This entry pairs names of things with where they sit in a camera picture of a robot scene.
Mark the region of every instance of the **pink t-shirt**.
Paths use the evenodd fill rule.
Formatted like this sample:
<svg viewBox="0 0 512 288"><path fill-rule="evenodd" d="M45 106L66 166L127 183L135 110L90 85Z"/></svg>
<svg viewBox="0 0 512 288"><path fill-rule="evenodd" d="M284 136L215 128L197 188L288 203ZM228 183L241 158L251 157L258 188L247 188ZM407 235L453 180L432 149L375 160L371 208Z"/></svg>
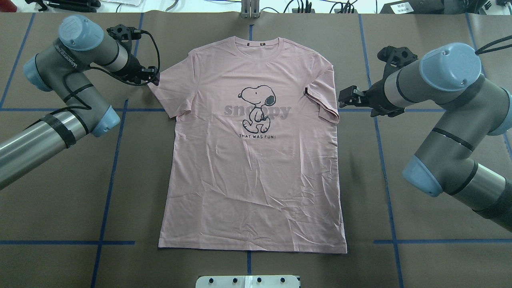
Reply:
<svg viewBox="0 0 512 288"><path fill-rule="evenodd" d="M230 37L150 89L176 117L158 247L347 252L329 61L284 38Z"/></svg>

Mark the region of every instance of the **snoopy graphic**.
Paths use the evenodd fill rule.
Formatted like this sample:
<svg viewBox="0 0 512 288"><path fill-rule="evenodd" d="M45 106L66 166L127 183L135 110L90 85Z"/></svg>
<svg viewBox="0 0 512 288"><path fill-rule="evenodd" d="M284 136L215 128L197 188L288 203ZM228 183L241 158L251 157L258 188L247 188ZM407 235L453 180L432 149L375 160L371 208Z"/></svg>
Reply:
<svg viewBox="0 0 512 288"><path fill-rule="evenodd" d="M250 133L266 133L270 128L270 119L263 113L263 106L275 104L275 94L267 85L259 85L256 88L247 87L238 94L238 98L254 105L249 112L249 120L244 119L242 125Z"/></svg>

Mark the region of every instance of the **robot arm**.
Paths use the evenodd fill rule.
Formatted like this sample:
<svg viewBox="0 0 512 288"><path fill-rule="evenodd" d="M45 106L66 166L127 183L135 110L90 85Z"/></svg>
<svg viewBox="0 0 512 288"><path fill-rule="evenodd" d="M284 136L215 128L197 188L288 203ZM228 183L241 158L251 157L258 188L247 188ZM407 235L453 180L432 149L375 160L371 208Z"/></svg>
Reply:
<svg viewBox="0 0 512 288"><path fill-rule="evenodd" d="M480 74L475 50L453 43L421 60L407 48L387 47L384 77L368 91L352 86L340 92L340 107L373 108L377 115L397 116L405 107L433 100L446 110L403 171L404 178L432 197L443 191L512 232L510 179L470 158L485 135L512 127L512 96Z"/></svg>
<svg viewBox="0 0 512 288"><path fill-rule="evenodd" d="M119 123L112 106L83 74L88 69L102 70L91 67L91 63L104 67L109 75L129 85L158 85L159 67L145 68L130 53L131 40L147 32L123 25L107 31L109 34L82 15L68 16L53 45L24 65L30 83L43 91L54 90L67 107L0 143L0 189L85 135L99 137Z"/></svg>

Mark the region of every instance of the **cable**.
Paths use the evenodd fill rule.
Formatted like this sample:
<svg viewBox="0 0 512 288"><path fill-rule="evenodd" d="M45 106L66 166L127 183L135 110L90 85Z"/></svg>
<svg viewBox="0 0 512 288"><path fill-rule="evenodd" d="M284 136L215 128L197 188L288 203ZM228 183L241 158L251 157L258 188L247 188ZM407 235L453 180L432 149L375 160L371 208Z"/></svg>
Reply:
<svg viewBox="0 0 512 288"><path fill-rule="evenodd" d="M507 41L507 40L510 40L510 39L512 39L512 35L507 36L507 37L503 37L503 38L495 40L495 41L492 41L491 43L489 43L487 45L484 45L484 46L482 46L482 48L480 48L477 51L475 51L475 54L480 55L480 54L489 53L489 52L493 52L493 51L503 50L505 48L510 48L510 47L512 47L512 44L486 50L486 48L489 48L491 46L494 46L494 45L496 45L498 43L501 43L501 42L504 42L504 41Z"/></svg>
<svg viewBox="0 0 512 288"><path fill-rule="evenodd" d="M66 79L67 79L71 74L73 74L73 73L79 73L79 72L78 72L78 71L71 71L71 72L66 73L66 74L62 77L62 84L64 85L64 87L65 87L65 89L68 91L68 93L71 95L71 97L70 97L69 99L71 99L71 98L75 98L75 99L77 99L77 100L78 100L78 101L79 101L83 106L67 106L67 107L59 108L59 109L57 109L57 110L55 110L55 111L53 111L53 112L50 112L50 113L49 113L50 115L55 115L55 114L57 114L57 113L64 112L64 111L70 111L71 109L82 109L82 110L91 110L91 109L92 109L92 107L91 107L91 106L89 106L89 105L87 105L87 103L85 103L85 102L84 102L80 97L78 97L78 95L76 95L75 91L72 91L72 90L71 90L71 88L69 88L68 83L66 83ZM36 124L37 124L37 123L39 123L39 122L41 122L41 119L38 119L36 122L34 122L34 123L32 123L32 124L28 125L28 126L25 128L25 130L26 130L26 129L28 129L28 128L30 128L30 127L32 127L32 126L34 126L34 125L36 125ZM86 126L86 125L84 125L84 123L82 123L82 126L83 126L83 128L85 129L86 134L89 134L89 129L87 128L87 126Z"/></svg>
<svg viewBox="0 0 512 288"><path fill-rule="evenodd" d="M263 9L261 9L261 11L263 11L263 10L265 10L265 9L272 9L272 10L274 10L275 12L279 13L279 11L275 10L275 9L274 9L274 8L272 8L272 7L265 7L265 8L263 8Z"/></svg>
<svg viewBox="0 0 512 288"><path fill-rule="evenodd" d="M144 83L140 83L140 84L135 84L135 83L131 83L131 82L128 82L120 77L118 77L117 75L114 75L112 74L111 72L105 70L105 69L102 69L102 68L99 68L99 67L93 67L93 66L90 66L91 69L94 69L94 70L99 70L103 73L106 73L108 76L120 81L120 82L123 82L125 84L128 84L128 85L131 85L131 86L144 86L144 85L147 85L149 83L151 83L153 80L155 80L155 78L157 77L157 74L158 72L160 72L160 51L158 50L158 47L157 47L157 43L155 42L155 39L153 38L153 36L151 35L151 33L145 31L145 30L140 30L140 32L142 34L147 34L151 37L151 41L153 41L153 45L155 46L155 50L157 52L157 60L158 60L158 67L157 67L157 71L155 71L155 74L151 77L151 79L149 79L148 81L144 82Z"/></svg>
<svg viewBox="0 0 512 288"><path fill-rule="evenodd" d="M345 3L345 6L342 7L342 9L338 13L350 13L350 7L352 4L350 4L350 1L347 0L347 3Z"/></svg>
<svg viewBox="0 0 512 288"><path fill-rule="evenodd" d="M232 2L232 3L241 3L242 1L234 1L234 0L205 0L205 1L208 1L208 2Z"/></svg>
<svg viewBox="0 0 512 288"><path fill-rule="evenodd" d="M170 9L172 9L172 8L176 7L176 5L177 5L177 4L178 4L178 0L174 0L174 3L173 3L171 6L167 7L167 9L166 9L165 11L167 12L167 11L169 11Z"/></svg>
<svg viewBox="0 0 512 288"><path fill-rule="evenodd" d="M283 13L286 13L286 9L288 9L288 6L290 6L290 4L293 2L294 0L290 0L290 2L288 2L288 4L286 5L285 7L285 11L283 11Z"/></svg>
<svg viewBox="0 0 512 288"><path fill-rule="evenodd" d="M335 2L334 5L332 5L331 7L331 10L329 10L329 14L332 12L332 10L334 9L334 6L336 6L336 4L341 4L342 5L342 9L343 9L343 3L341 2Z"/></svg>

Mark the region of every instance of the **silver metal tube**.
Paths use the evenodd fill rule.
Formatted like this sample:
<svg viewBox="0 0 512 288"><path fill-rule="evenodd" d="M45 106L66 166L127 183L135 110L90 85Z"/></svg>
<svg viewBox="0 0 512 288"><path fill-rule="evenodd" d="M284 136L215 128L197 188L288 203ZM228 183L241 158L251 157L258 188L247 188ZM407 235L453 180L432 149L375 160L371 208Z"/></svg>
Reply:
<svg viewBox="0 0 512 288"><path fill-rule="evenodd" d="M82 124L70 112L60 112L55 117L73 132L76 140L85 136ZM59 134L43 121L0 143L0 190L65 148Z"/></svg>
<svg viewBox="0 0 512 288"><path fill-rule="evenodd" d="M505 178L482 164L469 184L453 197L473 210L491 206L505 190Z"/></svg>

